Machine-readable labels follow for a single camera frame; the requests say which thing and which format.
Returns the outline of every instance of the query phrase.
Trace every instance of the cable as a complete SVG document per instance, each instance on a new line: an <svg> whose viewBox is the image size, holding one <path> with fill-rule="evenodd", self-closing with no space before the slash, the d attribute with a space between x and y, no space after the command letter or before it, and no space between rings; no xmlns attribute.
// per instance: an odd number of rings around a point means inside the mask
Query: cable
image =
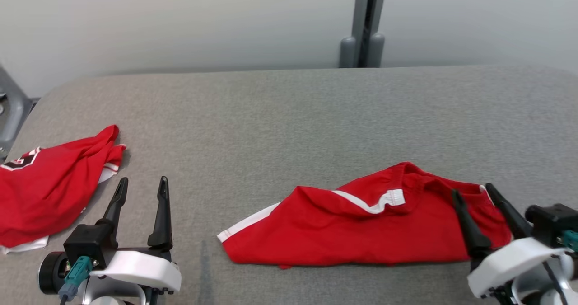
<svg viewBox="0 0 578 305"><path fill-rule="evenodd" d="M554 275L552 268L550 268L550 265L547 262L543 262L542 264L544 265L546 272L548 272L548 277L554 284L554 289L558 292L558 295L560 295L560 301L562 301L562 305L568 305L566 295L564 295L562 287L560 286L560 282L558 281L558 279L556 279L556 276Z"/></svg>

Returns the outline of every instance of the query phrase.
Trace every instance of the metal stand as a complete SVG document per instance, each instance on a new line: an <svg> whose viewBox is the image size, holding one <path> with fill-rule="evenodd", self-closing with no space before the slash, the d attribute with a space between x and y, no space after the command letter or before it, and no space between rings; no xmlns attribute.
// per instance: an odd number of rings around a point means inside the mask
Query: metal stand
<svg viewBox="0 0 578 305"><path fill-rule="evenodd" d="M10 103L10 113L4 129L0 132L0 158L5 158L14 144L16 135L20 131L24 120L33 108L33 102L29 99L18 84L12 80L8 72L0 66L0 87L6 93Z"/></svg>
<svg viewBox="0 0 578 305"><path fill-rule="evenodd" d="M364 35L364 22L367 16L367 1L355 0L351 36L342 39L339 46L339 68L357 68L358 66Z"/></svg>
<svg viewBox="0 0 578 305"><path fill-rule="evenodd" d="M371 9L368 10L366 22L366 37L359 57L360 68L380 68L382 66L382 54L386 37L378 33L379 20L382 16L384 0L370 0Z"/></svg>

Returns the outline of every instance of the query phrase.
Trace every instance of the folded red garment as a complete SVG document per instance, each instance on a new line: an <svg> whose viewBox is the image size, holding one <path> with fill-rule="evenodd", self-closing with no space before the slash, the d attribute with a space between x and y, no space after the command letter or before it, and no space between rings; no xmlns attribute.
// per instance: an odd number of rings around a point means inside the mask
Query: folded red garment
<svg viewBox="0 0 578 305"><path fill-rule="evenodd" d="M118 127L0 165L0 245L11 248L70 226L99 180L116 174L124 145Z"/></svg>
<svg viewBox="0 0 578 305"><path fill-rule="evenodd" d="M459 190L471 217L502 247L512 239L484 186L400 163L336 190L298 186L282 202L217 237L236 263L330 266L468 259L452 206Z"/></svg>

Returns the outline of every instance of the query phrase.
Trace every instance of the red shirt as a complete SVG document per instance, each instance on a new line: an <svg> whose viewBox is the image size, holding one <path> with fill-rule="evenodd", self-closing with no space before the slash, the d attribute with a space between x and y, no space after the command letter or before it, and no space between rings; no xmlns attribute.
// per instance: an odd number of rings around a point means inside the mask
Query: red shirt
<svg viewBox="0 0 578 305"><path fill-rule="evenodd" d="M0 245L11 248L70 226L101 175L118 171L118 127L52 148L36 148L0 165Z"/></svg>
<svg viewBox="0 0 578 305"><path fill-rule="evenodd" d="M236 263L330 266L468 259L452 206L459 190L493 247L510 229L483 186L400 163L336 190L298 186L285 200L221 232Z"/></svg>

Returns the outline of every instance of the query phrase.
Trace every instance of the gray table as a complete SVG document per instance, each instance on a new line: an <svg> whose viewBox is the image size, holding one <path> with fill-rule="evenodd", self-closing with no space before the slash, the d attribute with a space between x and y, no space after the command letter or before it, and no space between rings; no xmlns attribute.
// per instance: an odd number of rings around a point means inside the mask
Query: gray table
<svg viewBox="0 0 578 305"><path fill-rule="evenodd" d="M94 223L128 177L118 241L144 245L167 175L183 276L169 304L468 304L467 263L280 270L233 264L215 235L296 185L336 188L400 161L494 182L519 210L578 208L577 102L578 78L537 66L119 76L50 92L10 158L118 124L120 174L77 222ZM0 257L2 303L57 303L38 290L37 268L71 229L46 249Z"/></svg>

